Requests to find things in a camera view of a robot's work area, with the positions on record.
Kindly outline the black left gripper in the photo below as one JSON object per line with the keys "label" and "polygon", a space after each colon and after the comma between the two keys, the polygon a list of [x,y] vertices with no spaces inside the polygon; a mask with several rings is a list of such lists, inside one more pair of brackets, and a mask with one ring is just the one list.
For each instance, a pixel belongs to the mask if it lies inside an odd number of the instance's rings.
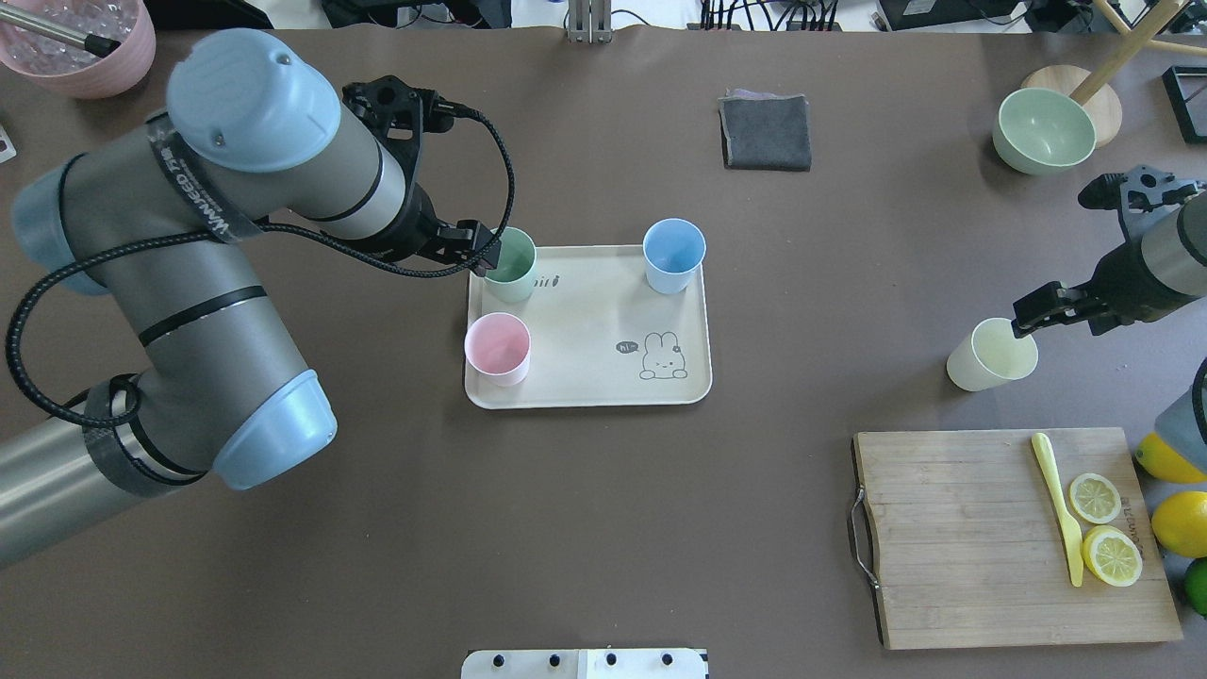
{"label": "black left gripper", "polygon": [[413,89],[398,77],[343,87],[343,103],[381,146],[381,172],[367,199],[387,195],[387,215],[368,219],[366,236],[342,242],[386,262],[422,257],[444,273],[486,276],[498,267],[502,238],[476,219],[447,224],[418,185],[422,133],[451,128],[453,113],[436,90]]}

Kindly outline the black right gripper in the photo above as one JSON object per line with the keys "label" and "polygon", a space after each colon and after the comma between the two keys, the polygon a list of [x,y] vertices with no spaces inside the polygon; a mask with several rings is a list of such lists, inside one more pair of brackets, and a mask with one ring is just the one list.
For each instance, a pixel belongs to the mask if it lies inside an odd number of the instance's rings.
{"label": "black right gripper", "polygon": [[1154,323],[1206,295],[1205,181],[1135,166],[1094,178],[1078,201],[1116,211],[1124,241],[1080,288],[1049,282],[1013,302],[1014,336],[1088,320],[1100,336],[1135,322]]}

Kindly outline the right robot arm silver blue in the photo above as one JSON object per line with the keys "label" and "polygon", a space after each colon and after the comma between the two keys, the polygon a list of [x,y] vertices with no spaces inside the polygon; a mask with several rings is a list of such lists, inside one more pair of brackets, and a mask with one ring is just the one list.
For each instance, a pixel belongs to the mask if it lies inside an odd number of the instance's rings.
{"label": "right robot arm silver blue", "polygon": [[1156,323],[1205,300],[1205,182],[1135,166],[1094,178],[1078,203],[1115,212],[1123,242],[1100,258],[1086,282],[1049,282],[1018,298],[1010,323],[1018,339],[1081,322],[1100,336],[1116,327]]}

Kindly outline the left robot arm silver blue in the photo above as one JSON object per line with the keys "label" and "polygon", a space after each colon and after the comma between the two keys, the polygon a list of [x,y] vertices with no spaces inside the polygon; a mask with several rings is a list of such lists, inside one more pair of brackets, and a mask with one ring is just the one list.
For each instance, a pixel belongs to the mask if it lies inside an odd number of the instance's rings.
{"label": "left robot arm silver blue", "polygon": [[[338,425],[239,242],[307,238],[385,273],[497,265],[500,233],[437,218],[416,182],[422,133],[482,112],[393,76],[343,90],[267,33],[208,35],[165,109],[22,191],[17,240],[47,270],[14,309],[4,358],[47,420],[2,444],[2,564],[214,472],[253,488],[310,460]],[[57,285],[112,295],[150,359],[66,404],[22,356]]]}

